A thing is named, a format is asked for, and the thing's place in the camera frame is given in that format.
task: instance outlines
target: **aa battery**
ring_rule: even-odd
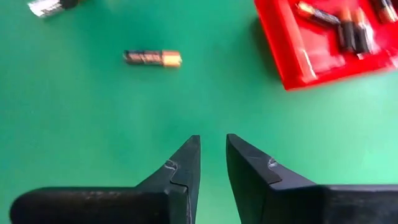
[[[65,9],[71,9],[79,3],[79,0],[35,0],[27,5],[37,17],[48,17]]]
[[[304,18],[307,18],[311,21],[319,22],[322,24],[328,24],[328,25],[338,25],[340,23],[340,20],[334,16],[331,15],[325,11],[322,11],[320,9],[315,9],[313,6],[300,1],[297,3],[297,12],[299,15],[301,15]]]
[[[362,9],[354,12],[355,51],[358,54],[369,53],[368,20]]]
[[[397,12],[392,6],[391,0],[371,0],[374,10],[383,23],[398,21]]]
[[[355,51],[354,22],[349,8],[344,7],[340,12],[340,25],[338,27],[340,47],[342,51]]]
[[[165,67],[181,66],[181,55],[171,50],[125,50],[124,60],[131,65],[162,65]]]

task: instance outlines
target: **green surface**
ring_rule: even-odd
[[[192,134],[199,224],[239,223],[227,133],[315,182],[398,182],[398,76],[285,92],[252,1],[87,0],[46,21],[0,8],[0,223],[37,187],[136,185]],[[125,49],[179,50],[183,66],[128,66]]]

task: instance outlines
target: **red tray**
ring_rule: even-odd
[[[335,28],[300,17],[298,0],[254,1],[286,90],[397,68],[398,22],[380,23],[370,0],[304,1],[330,14],[343,4],[352,10],[361,7],[374,32],[374,52],[363,58],[339,51]]]

